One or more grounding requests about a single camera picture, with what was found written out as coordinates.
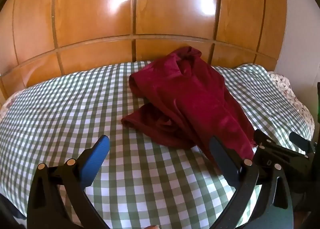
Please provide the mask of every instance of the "wooden wall panel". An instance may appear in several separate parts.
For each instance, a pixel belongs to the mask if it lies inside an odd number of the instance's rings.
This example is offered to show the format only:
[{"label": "wooden wall panel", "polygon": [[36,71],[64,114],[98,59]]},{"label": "wooden wall panel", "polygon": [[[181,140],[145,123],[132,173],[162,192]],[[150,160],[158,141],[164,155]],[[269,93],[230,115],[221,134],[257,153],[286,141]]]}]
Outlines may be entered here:
[{"label": "wooden wall panel", "polygon": [[25,87],[61,76],[56,53],[51,53],[20,67]]},{"label": "wooden wall panel", "polygon": [[266,0],[265,9],[258,52],[278,59],[284,37],[287,0]]},{"label": "wooden wall panel", "polygon": [[13,28],[19,63],[54,49],[51,0],[16,0]]},{"label": "wooden wall panel", "polygon": [[2,95],[3,95],[5,100],[7,100],[9,98],[9,96],[7,95],[7,92],[6,92],[5,88],[4,88],[4,85],[3,85],[3,82],[2,82],[2,77],[0,77],[0,92],[2,93]]},{"label": "wooden wall panel", "polygon": [[263,66],[267,71],[274,71],[276,68],[277,60],[268,56],[258,54],[254,63],[256,65]]},{"label": "wooden wall panel", "polygon": [[59,46],[130,34],[131,0],[55,0]]},{"label": "wooden wall panel", "polygon": [[84,44],[60,52],[65,74],[132,61],[131,40]]},{"label": "wooden wall panel", "polygon": [[137,34],[212,38],[217,0],[137,0]]},{"label": "wooden wall panel", "polygon": [[210,43],[195,41],[178,41],[171,39],[138,39],[136,40],[137,61],[155,60],[164,57],[173,50],[192,46],[202,52],[201,59],[208,61],[211,49]]},{"label": "wooden wall panel", "polygon": [[12,34],[13,1],[7,0],[0,11],[0,74],[17,66]]},{"label": "wooden wall panel", "polygon": [[252,64],[255,54],[235,47],[215,44],[211,65],[234,68],[242,64]]},{"label": "wooden wall panel", "polygon": [[221,0],[217,40],[256,51],[264,0]]},{"label": "wooden wall panel", "polygon": [[25,88],[19,67],[14,68],[11,72],[2,76],[2,82],[9,97],[16,91],[20,91]]}]

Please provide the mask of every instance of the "black mount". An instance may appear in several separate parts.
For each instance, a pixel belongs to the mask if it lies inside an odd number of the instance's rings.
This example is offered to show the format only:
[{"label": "black mount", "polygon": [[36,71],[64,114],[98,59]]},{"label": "black mount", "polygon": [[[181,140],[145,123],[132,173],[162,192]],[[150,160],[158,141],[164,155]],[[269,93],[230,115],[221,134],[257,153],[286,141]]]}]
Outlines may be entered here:
[{"label": "black mount", "polygon": [[[320,215],[317,208],[320,198],[315,197],[314,192],[320,192],[320,183],[314,183],[319,181],[320,166],[310,142],[297,134],[290,135],[293,143],[308,152],[308,155],[302,155],[276,145],[260,130],[255,131],[254,139],[259,146],[253,161],[242,160],[216,137],[212,137],[209,143],[210,152],[226,181],[236,189],[210,229],[292,229],[294,210],[311,211],[303,229],[318,228],[312,226],[318,223]],[[65,186],[83,228],[109,229],[84,193],[109,149],[109,139],[103,135],[77,160],[70,159],[56,167],[39,164],[29,195],[28,229],[82,228],[69,219],[57,185]],[[236,227],[256,185],[261,185],[261,191],[253,213],[246,224]]]}]

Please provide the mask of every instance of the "red garment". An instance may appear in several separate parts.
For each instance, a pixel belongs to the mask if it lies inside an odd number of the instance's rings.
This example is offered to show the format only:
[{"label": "red garment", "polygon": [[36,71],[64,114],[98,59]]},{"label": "red garment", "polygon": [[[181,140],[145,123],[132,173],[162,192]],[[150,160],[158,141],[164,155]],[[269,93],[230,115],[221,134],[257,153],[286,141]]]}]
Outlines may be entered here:
[{"label": "red garment", "polygon": [[158,144],[189,149],[197,145],[213,160],[209,139],[218,137],[241,158],[253,158],[253,127],[231,96],[224,78],[192,47],[173,51],[131,74],[129,85],[150,102],[124,117]]}]

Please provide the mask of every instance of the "gingham bedspread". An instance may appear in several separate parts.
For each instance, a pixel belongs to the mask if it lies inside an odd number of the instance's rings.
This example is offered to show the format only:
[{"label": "gingham bedspread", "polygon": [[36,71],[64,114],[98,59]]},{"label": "gingham bedspread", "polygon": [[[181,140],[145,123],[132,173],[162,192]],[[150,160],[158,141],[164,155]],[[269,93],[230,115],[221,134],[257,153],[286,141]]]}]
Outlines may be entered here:
[{"label": "gingham bedspread", "polygon": [[[85,192],[111,228],[209,228],[228,201],[231,188],[197,147],[176,150],[153,143],[121,118],[144,104],[128,86],[131,73],[148,62],[125,63],[69,74],[23,91],[0,123],[0,190],[26,215],[33,173],[77,158],[105,134],[110,152]],[[295,131],[310,130],[276,89],[264,68],[215,67],[255,129],[282,146]],[[241,223],[248,220],[259,194],[256,187]],[[69,215],[77,217],[61,195]]]}]

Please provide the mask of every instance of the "metal rivet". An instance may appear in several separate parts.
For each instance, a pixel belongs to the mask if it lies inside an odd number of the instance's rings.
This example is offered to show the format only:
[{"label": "metal rivet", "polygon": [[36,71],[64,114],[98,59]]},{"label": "metal rivet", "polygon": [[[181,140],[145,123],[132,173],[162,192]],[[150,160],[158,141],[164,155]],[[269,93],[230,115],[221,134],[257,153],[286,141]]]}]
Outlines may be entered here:
[{"label": "metal rivet", "polygon": [[247,165],[247,166],[251,166],[251,165],[252,165],[252,161],[251,161],[250,159],[247,159],[247,158],[246,158],[246,159],[244,160],[244,164]]},{"label": "metal rivet", "polygon": [[68,161],[67,161],[67,165],[68,166],[72,166],[72,165],[74,165],[76,163],[76,161],[73,159],[73,158],[71,158],[71,159],[69,159]]},{"label": "metal rivet", "polygon": [[277,163],[277,164],[275,164],[275,168],[277,169],[277,170],[281,170],[281,166]]},{"label": "metal rivet", "polygon": [[40,163],[39,165],[38,165],[38,169],[44,169],[44,167],[45,167],[45,164],[44,163]]}]

